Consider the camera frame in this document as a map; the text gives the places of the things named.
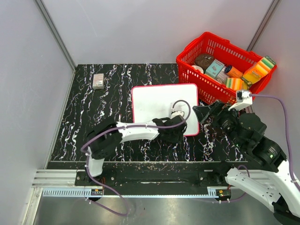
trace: cable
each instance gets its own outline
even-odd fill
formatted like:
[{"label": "cable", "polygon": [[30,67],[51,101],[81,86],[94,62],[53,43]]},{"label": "cable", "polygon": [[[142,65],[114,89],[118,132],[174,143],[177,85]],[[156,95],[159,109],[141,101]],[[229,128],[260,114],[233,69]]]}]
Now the cable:
[{"label": "cable", "polygon": [[89,152],[88,152],[87,150],[85,150],[85,149],[86,149],[92,142],[94,142],[95,140],[97,140],[99,137],[101,137],[101,136],[103,136],[103,135],[105,135],[105,134],[107,134],[107,133],[110,133],[110,132],[112,132],[112,131],[115,131],[115,130],[127,129],[127,128],[157,128],[157,129],[169,129],[169,128],[175,128],[175,127],[177,127],[177,126],[180,126],[181,124],[185,123],[185,122],[188,120],[188,118],[189,118],[189,116],[190,116],[190,114],[191,114],[191,106],[190,106],[190,105],[188,104],[188,102],[185,101],[185,100],[177,100],[177,101],[173,104],[172,109],[175,107],[175,105],[176,105],[178,102],[184,102],[184,103],[187,104],[187,106],[188,106],[188,114],[187,114],[187,117],[186,117],[182,122],[180,122],[180,123],[178,123],[178,124],[171,125],[171,126],[165,126],[165,127],[164,127],[164,126],[154,126],[154,125],[143,125],[143,124],[139,124],[139,125],[133,124],[133,125],[129,125],[129,126],[127,126],[127,127],[125,127],[125,126],[122,126],[122,127],[114,127],[114,128],[108,129],[108,130],[106,130],[106,131],[104,131],[104,132],[98,134],[97,136],[93,137],[92,139],[90,139],[88,142],[86,142],[86,143],[81,147],[80,151],[83,152],[83,153],[86,153],[86,155],[87,155],[87,159],[86,159],[86,171],[87,171],[87,174],[88,174],[88,176],[90,177],[90,179],[91,179],[93,182],[95,182],[96,184],[99,184],[99,185],[101,185],[101,186],[103,186],[103,187],[105,187],[105,188],[107,188],[107,189],[110,189],[110,190],[113,191],[115,194],[117,194],[117,195],[124,201],[124,203],[125,203],[125,206],[126,206],[126,213],[119,213],[119,212],[116,212],[116,211],[114,211],[114,210],[112,210],[112,209],[110,209],[110,208],[108,208],[108,207],[106,207],[106,206],[104,206],[104,205],[102,205],[102,204],[100,204],[100,203],[94,202],[94,201],[92,201],[92,200],[90,200],[90,202],[89,202],[90,204],[93,203],[93,204],[95,204],[95,205],[98,205],[98,206],[100,206],[100,207],[102,207],[102,208],[104,208],[104,209],[110,211],[111,213],[113,213],[113,214],[115,214],[115,215],[118,215],[118,216],[126,217],[126,216],[128,216],[128,214],[129,214],[128,201],[127,201],[125,198],[123,198],[122,195],[121,195],[119,192],[117,192],[115,189],[113,189],[112,187],[110,187],[110,186],[108,186],[108,185],[106,185],[106,184],[103,184],[103,183],[97,181],[95,178],[92,177],[92,175],[91,175],[91,173],[90,173],[90,170],[89,170],[89,158],[90,158],[90,156],[89,156]]},{"label": "cable", "polygon": [[295,176],[294,176],[293,157],[292,157],[293,154],[292,154],[290,135],[289,135],[289,121],[288,121],[288,116],[287,116],[287,109],[286,109],[286,106],[285,106],[283,100],[276,96],[273,96],[273,95],[250,94],[250,96],[262,97],[262,98],[273,98],[273,99],[278,100],[281,103],[283,112],[285,115],[285,138],[286,138],[288,157],[289,157],[289,172],[290,172],[290,176],[292,178],[293,183],[295,184],[296,188],[300,191],[300,185],[298,184],[298,182],[296,181]]},{"label": "cable", "polygon": [[248,168],[247,168],[245,165],[239,165],[239,166],[238,166],[238,170],[239,170],[241,167],[243,167],[243,168],[247,171],[248,177],[250,177],[250,173],[249,173]]}]

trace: rectangular package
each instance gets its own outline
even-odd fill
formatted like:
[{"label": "rectangular package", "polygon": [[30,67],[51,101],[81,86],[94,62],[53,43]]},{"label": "rectangular package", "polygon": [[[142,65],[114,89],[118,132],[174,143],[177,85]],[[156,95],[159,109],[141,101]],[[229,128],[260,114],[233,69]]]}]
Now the rectangular package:
[{"label": "rectangular package", "polygon": [[94,74],[93,89],[104,89],[104,74]]},{"label": "rectangular package", "polygon": [[220,62],[219,60],[214,60],[210,66],[206,69],[205,73],[212,77],[212,78],[216,78],[216,76],[221,72],[221,70],[223,69],[224,64],[222,62]]},{"label": "rectangular package", "polygon": [[223,69],[220,71],[220,73],[218,73],[218,75],[215,77],[215,80],[221,84],[225,84],[227,78],[229,78],[229,76],[225,73],[225,69],[226,69],[226,67],[223,67]]}]

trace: small white box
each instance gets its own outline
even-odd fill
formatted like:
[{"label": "small white box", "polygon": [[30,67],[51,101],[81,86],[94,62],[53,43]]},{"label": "small white box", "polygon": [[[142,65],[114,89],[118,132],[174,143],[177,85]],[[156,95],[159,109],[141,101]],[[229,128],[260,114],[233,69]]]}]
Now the small white box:
[{"label": "small white box", "polygon": [[104,74],[94,74],[93,89],[104,89]]}]

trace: metal floor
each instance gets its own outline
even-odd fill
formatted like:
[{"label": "metal floor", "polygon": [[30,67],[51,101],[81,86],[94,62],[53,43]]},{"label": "metal floor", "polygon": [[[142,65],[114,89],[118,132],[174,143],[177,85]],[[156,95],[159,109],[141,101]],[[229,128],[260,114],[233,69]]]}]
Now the metal floor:
[{"label": "metal floor", "polygon": [[[233,198],[241,192],[235,191]],[[218,204],[197,199],[131,198],[128,217],[118,217],[83,198],[42,197],[34,225],[279,225],[264,205],[245,196]],[[99,202],[123,212],[118,198]]]}]

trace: black marble tabletop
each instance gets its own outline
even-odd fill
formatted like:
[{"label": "black marble tabletop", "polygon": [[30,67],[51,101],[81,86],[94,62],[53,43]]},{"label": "black marble tabletop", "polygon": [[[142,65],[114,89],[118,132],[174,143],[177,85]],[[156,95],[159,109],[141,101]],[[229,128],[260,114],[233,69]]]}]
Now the black marble tabletop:
[{"label": "black marble tabletop", "polygon": [[[93,90],[93,74],[103,73],[104,90]],[[133,122],[131,89],[134,86],[178,83],[176,64],[79,65],[63,115],[51,161],[84,161],[80,148],[90,129],[108,116]],[[210,122],[182,143],[139,140],[119,145],[106,161],[240,161],[239,150]]]}]

